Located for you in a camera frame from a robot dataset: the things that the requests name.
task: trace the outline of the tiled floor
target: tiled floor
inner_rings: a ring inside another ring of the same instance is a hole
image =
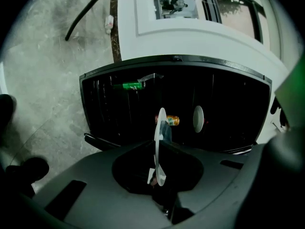
[[[8,94],[16,98],[12,122],[1,140],[2,164],[30,156],[47,158],[50,171],[39,189],[81,158],[97,152],[87,144],[79,76],[113,62],[104,30],[110,0],[100,0],[64,36],[89,0],[31,0],[15,23],[0,57]]]

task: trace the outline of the person's foot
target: person's foot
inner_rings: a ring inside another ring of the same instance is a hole
[[[10,95],[0,94],[0,132],[9,123],[14,110],[13,99]]]

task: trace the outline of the glass window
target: glass window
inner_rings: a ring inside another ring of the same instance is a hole
[[[217,3],[222,24],[255,38],[250,9],[245,1],[217,0]]]
[[[203,0],[155,0],[156,18],[192,18],[206,20]]]
[[[261,13],[258,13],[258,18],[262,28],[263,44],[268,50],[270,50],[270,37],[269,37],[267,18]]]

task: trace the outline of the black metal rod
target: black metal rod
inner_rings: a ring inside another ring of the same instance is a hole
[[[69,40],[75,26],[78,24],[78,22],[80,22],[80,20],[85,16],[85,14],[94,6],[94,4],[97,2],[98,0],[91,0],[87,6],[80,12],[80,14],[76,17],[76,19],[73,21],[72,25],[70,26],[68,33],[65,37],[65,40]]]

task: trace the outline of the dark marble strip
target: dark marble strip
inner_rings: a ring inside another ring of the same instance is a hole
[[[120,43],[119,43],[119,30],[118,30],[118,0],[110,0],[110,14],[113,16],[113,29],[110,34],[113,61],[122,61]]]

